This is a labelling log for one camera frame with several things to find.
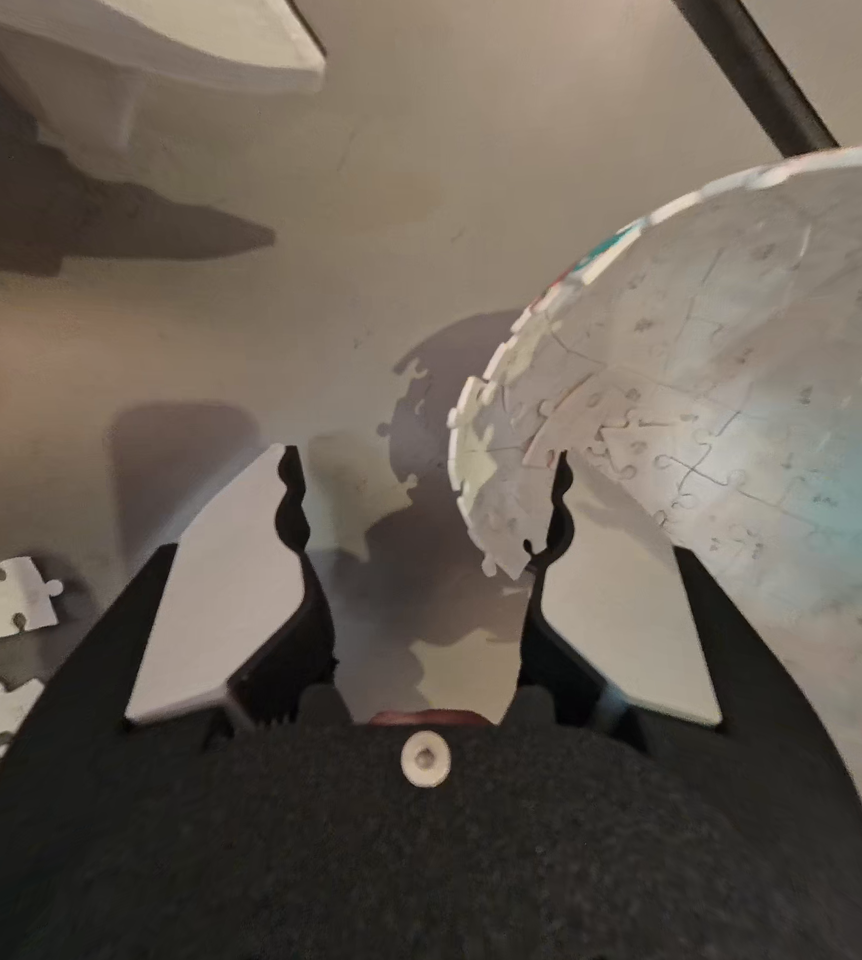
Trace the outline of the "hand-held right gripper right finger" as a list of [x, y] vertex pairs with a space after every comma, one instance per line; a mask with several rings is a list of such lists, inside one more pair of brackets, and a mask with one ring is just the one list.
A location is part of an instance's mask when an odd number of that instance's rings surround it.
[[519, 685], [557, 723], [616, 729], [637, 712], [707, 729], [723, 713], [669, 537], [621, 486], [562, 453], [546, 548], [532, 559]]

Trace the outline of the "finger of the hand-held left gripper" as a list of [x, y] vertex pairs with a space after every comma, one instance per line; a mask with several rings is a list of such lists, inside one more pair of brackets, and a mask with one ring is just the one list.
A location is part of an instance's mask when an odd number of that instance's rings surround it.
[[0, 87], [61, 149], [126, 151], [151, 79], [316, 92], [326, 59], [284, 1], [0, 1]]

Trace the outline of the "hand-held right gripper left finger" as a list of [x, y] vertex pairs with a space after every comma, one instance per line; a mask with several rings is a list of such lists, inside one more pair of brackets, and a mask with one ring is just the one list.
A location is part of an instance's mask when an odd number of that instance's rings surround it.
[[292, 719], [331, 685], [336, 633], [307, 554], [296, 446], [270, 446], [179, 537], [126, 719], [149, 726], [221, 710], [233, 724]]

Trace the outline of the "colourful puzzle ball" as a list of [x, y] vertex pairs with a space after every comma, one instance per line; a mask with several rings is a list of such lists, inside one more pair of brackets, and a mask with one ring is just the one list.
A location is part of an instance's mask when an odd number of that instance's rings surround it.
[[548, 546], [568, 454], [700, 557], [862, 793], [862, 146], [624, 226], [524, 310], [448, 428], [486, 575]]

